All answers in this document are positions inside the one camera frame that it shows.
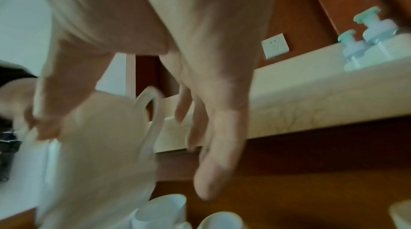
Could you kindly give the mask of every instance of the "white wall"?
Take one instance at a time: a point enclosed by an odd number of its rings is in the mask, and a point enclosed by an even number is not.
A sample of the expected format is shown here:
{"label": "white wall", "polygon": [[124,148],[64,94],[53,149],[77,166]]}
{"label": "white wall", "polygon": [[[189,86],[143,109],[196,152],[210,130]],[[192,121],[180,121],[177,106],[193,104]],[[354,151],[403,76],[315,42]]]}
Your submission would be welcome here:
{"label": "white wall", "polygon": [[[38,75],[47,56],[50,10],[45,0],[0,0],[0,60]],[[125,55],[117,55],[97,89],[125,95]]]}

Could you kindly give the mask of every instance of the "cup handle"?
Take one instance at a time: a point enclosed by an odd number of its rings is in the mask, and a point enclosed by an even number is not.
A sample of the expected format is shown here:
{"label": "cup handle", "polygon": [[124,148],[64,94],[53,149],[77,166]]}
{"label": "cup handle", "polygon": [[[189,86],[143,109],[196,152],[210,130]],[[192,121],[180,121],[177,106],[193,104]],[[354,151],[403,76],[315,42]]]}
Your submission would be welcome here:
{"label": "cup handle", "polygon": [[163,93],[161,93],[161,91],[157,88],[149,86],[141,92],[134,102],[134,107],[138,107],[142,112],[144,112],[149,102],[153,101],[154,104],[153,120],[151,121],[151,125],[141,142],[142,148],[140,151],[140,156],[148,156],[153,152],[154,143],[163,128],[164,111],[161,103],[162,99],[164,99]]}
{"label": "cup handle", "polygon": [[193,229],[189,222],[179,223],[175,226],[175,229]]}

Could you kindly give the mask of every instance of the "white wall socket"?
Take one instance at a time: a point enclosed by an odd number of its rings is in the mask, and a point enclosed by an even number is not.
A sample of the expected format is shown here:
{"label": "white wall socket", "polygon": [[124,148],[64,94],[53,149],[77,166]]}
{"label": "white wall socket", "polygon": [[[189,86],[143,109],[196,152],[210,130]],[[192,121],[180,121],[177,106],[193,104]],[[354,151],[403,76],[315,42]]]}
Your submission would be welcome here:
{"label": "white wall socket", "polygon": [[266,59],[270,59],[290,51],[283,34],[278,34],[274,37],[265,39],[261,42],[261,45]]}

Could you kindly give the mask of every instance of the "power socket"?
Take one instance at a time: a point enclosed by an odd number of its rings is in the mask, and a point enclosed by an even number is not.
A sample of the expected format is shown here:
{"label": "power socket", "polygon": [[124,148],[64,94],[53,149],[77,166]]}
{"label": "power socket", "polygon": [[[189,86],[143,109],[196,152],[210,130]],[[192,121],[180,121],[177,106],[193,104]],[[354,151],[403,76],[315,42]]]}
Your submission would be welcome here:
{"label": "power socket", "polygon": [[261,45],[266,59],[270,59],[290,51],[283,34],[278,34],[274,37],[265,39],[261,42]]}

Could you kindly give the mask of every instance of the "bottle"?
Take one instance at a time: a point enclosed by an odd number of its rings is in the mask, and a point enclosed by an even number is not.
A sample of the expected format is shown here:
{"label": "bottle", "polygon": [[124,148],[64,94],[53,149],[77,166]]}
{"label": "bottle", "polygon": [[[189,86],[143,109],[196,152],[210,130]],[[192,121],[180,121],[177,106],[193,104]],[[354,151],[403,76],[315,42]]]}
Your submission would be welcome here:
{"label": "bottle", "polygon": [[369,48],[355,66],[347,66],[347,71],[411,56],[411,33],[400,29],[392,19],[380,20],[380,11],[375,6],[354,17],[355,22],[367,26],[363,38]]}
{"label": "bottle", "polygon": [[354,38],[355,30],[347,30],[338,37],[338,41],[344,44],[342,53],[346,59],[345,71],[353,71],[360,69],[359,59],[364,56],[365,51],[369,49],[369,45],[365,41],[356,41]]}

